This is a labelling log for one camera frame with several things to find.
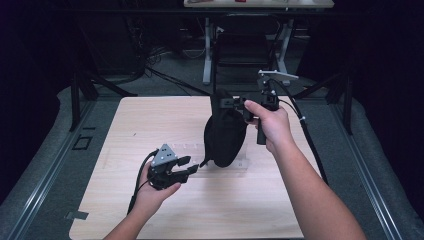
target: dark background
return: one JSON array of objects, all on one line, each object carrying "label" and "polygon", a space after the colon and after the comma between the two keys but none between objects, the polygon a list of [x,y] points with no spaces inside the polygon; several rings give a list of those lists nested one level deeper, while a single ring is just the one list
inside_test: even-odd
[{"label": "dark background", "polygon": [[[97,18],[108,30],[96,30],[84,19],[52,19],[44,10],[52,2],[65,7],[81,4],[20,0],[3,1],[0,8],[1,201],[52,127],[60,106],[56,94],[70,85],[77,66],[100,74],[142,71],[122,18]],[[115,1],[96,2],[102,7],[120,6]],[[330,12],[370,13],[369,17],[312,21],[310,43],[297,74],[319,82],[348,70],[354,97],[364,106],[423,219],[423,9],[412,0],[334,2]],[[110,49],[108,59],[99,59],[96,48]]]}]

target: wire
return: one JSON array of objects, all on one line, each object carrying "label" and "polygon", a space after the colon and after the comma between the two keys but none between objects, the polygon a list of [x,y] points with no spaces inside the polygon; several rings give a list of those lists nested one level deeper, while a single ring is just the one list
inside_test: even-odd
[{"label": "wire", "polygon": [[140,183],[140,178],[141,178],[141,172],[144,169],[144,166],[146,165],[147,160],[149,160],[149,158],[156,156],[156,154],[159,152],[159,149],[156,149],[155,151],[149,153],[149,155],[147,155],[147,157],[144,159],[143,163],[140,166],[140,170],[138,171],[138,175],[137,175],[137,182],[135,184],[135,189],[134,189],[134,196],[137,195],[138,191],[140,190],[140,188],[146,183],[148,182],[150,179],[148,179],[146,182],[144,182],[140,187],[139,187],[139,183]]},{"label": "wire", "polygon": [[141,184],[140,187],[138,187],[137,192],[135,194],[138,194],[138,192],[140,191],[140,189],[144,186],[144,184],[148,183],[150,180],[152,180],[153,178],[155,178],[156,175],[153,175],[151,177],[149,177],[143,184]]},{"label": "wire", "polygon": [[165,47],[156,47],[150,51],[149,57],[146,59],[148,66],[153,66],[162,61],[162,54],[166,53]]},{"label": "wire", "polygon": [[157,71],[157,70],[155,70],[155,69],[153,69],[151,67],[148,67],[148,66],[146,66],[146,69],[149,70],[152,74],[154,74],[154,75],[156,75],[156,76],[158,76],[158,77],[160,77],[160,78],[162,78],[162,79],[164,79],[166,81],[169,81],[171,83],[174,83],[180,89],[182,89],[187,95],[190,95],[190,94],[185,89],[183,89],[182,87],[189,88],[189,89],[194,90],[196,92],[199,92],[199,93],[201,93],[201,94],[203,94],[205,96],[210,96],[210,93],[208,93],[206,91],[203,91],[200,88],[196,88],[196,87],[194,87],[194,86],[192,86],[192,85],[184,82],[183,80],[177,79],[175,77],[171,77],[169,75],[166,75],[164,73],[161,73],[161,72],[159,72],[159,71]]},{"label": "wire", "polygon": [[[89,45],[89,48],[94,51],[93,53],[96,53],[96,55],[99,57],[99,59],[104,64],[106,64],[108,67],[110,67],[112,69],[120,69],[120,70],[122,70],[121,67],[114,66],[108,60],[106,60],[106,58],[104,57],[104,55],[102,54],[102,52],[96,47],[96,45],[93,43],[93,41],[87,35],[87,33],[83,30],[83,28],[80,27],[79,29],[80,29],[81,33],[83,34],[85,41]],[[143,75],[143,72],[144,72],[144,68],[143,67],[140,67],[137,70],[137,72],[135,72],[135,73],[128,73],[127,72],[126,74],[129,75],[129,77],[127,77],[127,78],[119,79],[119,80],[113,80],[113,81],[109,80],[109,81],[112,82],[112,83],[114,83],[115,85],[132,82],[132,81],[135,81],[138,78],[140,78]]]},{"label": "wire", "polygon": [[289,105],[293,109],[293,111],[296,113],[296,115],[297,115],[297,117],[299,118],[300,121],[305,120],[305,117],[300,112],[300,109],[297,106],[296,101],[294,100],[294,98],[290,94],[290,92],[287,90],[286,86],[284,86],[284,84],[282,84],[281,82],[279,82],[279,81],[277,81],[275,79],[272,79],[271,78],[270,80],[272,80],[273,82],[277,83],[278,86],[280,86],[280,88],[283,89],[283,91],[286,93],[287,97],[289,97],[289,99],[292,102],[292,104],[290,104],[290,103],[288,103],[288,102],[286,102],[284,100],[280,100],[280,101],[282,101],[282,102],[286,103],[287,105]]},{"label": "wire", "polygon": [[[201,31],[202,31],[202,33],[203,33],[203,36],[204,37],[206,37],[206,34],[205,34],[205,31],[203,30],[203,28],[202,28],[202,24],[200,23],[200,21],[199,21],[199,18],[196,18],[196,20],[197,20],[197,24],[199,25],[199,27],[200,27],[200,29],[201,29]],[[187,52],[188,52],[189,50],[185,50],[185,49],[183,49],[183,53],[184,53],[184,55],[186,55],[188,58],[191,58],[191,59],[194,59],[194,58],[198,58],[198,57],[201,57],[204,53],[205,53],[205,51],[206,51],[206,46],[203,48],[203,50],[202,50],[202,52],[200,53],[200,54],[198,54],[198,55],[196,55],[196,56],[190,56]]]}]

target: finger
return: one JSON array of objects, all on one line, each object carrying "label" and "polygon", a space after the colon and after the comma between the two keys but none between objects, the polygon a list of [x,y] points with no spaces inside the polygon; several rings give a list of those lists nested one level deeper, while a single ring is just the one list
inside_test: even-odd
[{"label": "finger", "polygon": [[162,199],[163,200],[167,199],[172,194],[174,194],[178,189],[180,189],[180,187],[181,187],[181,183],[177,182],[169,186],[168,188],[161,190],[160,193],[161,193]]},{"label": "finger", "polygon": [[251,100],[246,100],[244,102],[244,106],[249,112],[253,113],[253,115],[259,118],[264,118],[269,113],[266,108]]}]

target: black cable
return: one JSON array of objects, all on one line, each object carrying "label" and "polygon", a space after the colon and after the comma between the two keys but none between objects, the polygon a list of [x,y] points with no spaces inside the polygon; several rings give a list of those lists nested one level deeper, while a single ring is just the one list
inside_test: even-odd
[{"label": "black cable", "polygon": [[[81,27],[79,27],[79,30],[81,31],[86,43],[89,45],[88,47],[91,48],[94,51],[94,53],[97,54],[99,59],[104,64],[106,64],[108,67],[113,68],[113,69],[120,69],[120,67],[114,66],[108,60],[106,60],[106,58],[103,56],[101,51],[96,47],[96,45],[93,43],[93,41],[91,41],[91,38],[89,38],[87,33]],[[140,78],[141,76],[143,76],[143,73],[144,73],[144,68],[142,66],[140,66],[140,68],[138,68],[135,73],[126,73],[128,75],[128,77],[126,77],[126,78],[119,79],[119,80],[108,80],[108,81],[115,84],[115,85],[119,85],[119,84],[123,84],[123,83],[129,83],[129,82],[133,82],[133,81],[137,80],[138,78]]]},{"label": "black cable", "polygon": [[147,160],[149,160],[149,158],[156,156],[156,154],[159,152],[159,149],[156,149],[155,151],[149,153],[149,155],[147,155],[147,157],[144,159],[143,163],[140,166],[140,169],[138,170],[138,175],[137,175],[137,182],[135,183],[135,188],[134,188],[134,193],[131,197],[131,201],[130,201],[130,205],[128,206],[128,213],[131,212],[132,208],[134,207],[135,204],[135,200],[137,199],[137,193],[138,191],[141,189],[141,187],[144,186],[144,184],[146,184],[148,181],[150,181],[152,178],[147,179],[147,181],[145,181],[143,184],[141,184],[141,186],[139,186],[140,184],[140,178],[141,178],[141,173],[143,172],[144,166],[146,165]]},{"label": "black cable", "polygon": [[[202,33],[203,33],[203,36],[205,36],[205,30],[203,29],[203,26],[202,26],[202,24],[200,23],[200,21],[199,21],[199,18],[196,18],[196,21],[197,21],[197,24],[199,25],[199,28],[200,28],[200,30],[202,31]],[[182,50],[182,52],[188,57],[188,58],[191,58],[191,59],[194,59],[194,58],[198,58],[198,57],[200,57],[200,56],[203,56],[203,54],[205,53],[205,51],[206,51],[206,46],[202,49],[202,52],[200,53],[200,54],[197,54],[196,56],[190,56],[187,52],[188,52],[188,50],[186,50],[186,49],[183,49]]]},{"label": "black cable", "polygon": [[322,180],[324,180],[324,182],[328,184],[327,176],[325,174],[324,167],[323,167],[322,162],[321,162],[321,158],[319,157],[318,151],[315,148],[315,145],[312,141],[312,137],[309,134],[308,127],[307,127],[306,122],[305,122],[305,117],[300,112],[299,107],[296,104],[296,101],[294,100],[294,98],[290,94],[290,92],[287,90],[286,86],[284,86],[284,84],[282,84],[281,82],[279,82],[275,79],[271,79],[271,80],[276,82],[281,87],[281,89],[283,89],[283,91],[286,93],[286,95],[289,97],[290,101],[292,102],[293,107],[295,108],[295,113],[296,113],[297,117],[299,118],[300,126],[302,127],[303,133],[305,134],[306,141],[308,142],[309,147],[311,148],[311,151],[314,154],[315,160],[316,160],[317,165],[318,165],[318,169],[321,172]]},{"label": "black cable", "polygon": [[155,49],[152,49],[152,51],[149,54],[149,57],[146,59],[147,66],[151,67],[155,65],[156,63],[159,63],[162,61],[162,54],[165,52],[164,47],[157,47]]},{"label": "black cable", "polygon": [[277,83],[278,86],[280,86],[281,89],[283,89],[283,91],[286,93],[287,97],[290,99],[290,101],[292,102],[293,105],[289,104],[288,102],[284,101],[284,100],[280,100],[284,103],[286,103],[287,105],[289,105],[293,111],[295,112],[295,114],[297,115],[297,117],[299,118],[299,120],[305,120],[305,117],[302,115],[302,113],[300,112],[299,107],[297,106],[297,104],[295,104],[295,100],[293,98],[293,96],[291,95],[291,93],[287,90],[286,86],[284,86],[284,84],[282,84],[280,81],[277,81],[275,79],[270,79],[273,82]]},{"label": "black cable", "polygon": [[196,87],[194,87],[194,86],[192,86],[192,85],[190,85],[190,84],[188,84],[188,83],[186,83],[186,82],[184,82],[183,80],[180,80],[180,79],[177,79],[177,78],[175,78],[175,77],[172,77],[172,76],[169,76],[169,75],[166,75],[166,74],[164,74],[164,73],[161,73],[161,72],[159,72],[159,71],[157,71],[157,70],[155,70],[155,69],[153,69],[153,68],[151,68],[151,67],[146,67],[146,69],[147,70],[149,70],[150,72],[152,72],[152,74],[155,74],[156,76],[158,76],[158,77],[160,77],[160,78],[162,78],[162,79],[164,79],[164,80],[166,80],[166,81],[169,81],[169,82],[171,82],[171,83],[174,83],[174,84],[176,84],[177,86],[182,86],[182,87],[185,87],[185,88],[189,88],[189,89],[191,89],[191,90],[194,90],[194,91],[196,91],[196,92],[199,92],[199,93],[201,93],[201,94],[203,94],[203,95],[205,95],[205,96],[210,96],[210,93],[208,93],[208,92],[206,92],[206,91],[203,91],[202,89],[199,89],[199,88],[196,88]]}]

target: wooden tabletop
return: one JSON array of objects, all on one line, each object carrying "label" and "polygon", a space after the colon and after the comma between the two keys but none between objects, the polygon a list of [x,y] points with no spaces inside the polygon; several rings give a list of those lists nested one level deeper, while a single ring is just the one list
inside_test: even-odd
[{"label": "wooden tabletop", "polygon": [[[282,106],[289,112],[296,143],[320,173],[299,120]],[[141,163],[162,144],[179,156],[192,156],[191,164],[200,163],[210,116],[209,97],[122,99],[79,207],[88,217],[74,220],[70,237],[101,239],[125,217]],[[256,134],[248,126],[244,145],[229,167],[209,164],[191,175],[138,238],[302,237],[275,160],[256,144]]]},{"label": "wooden tabletop", "polygon": [[332,0],[184,0],[185,7],[208,8],[332,8]]}]

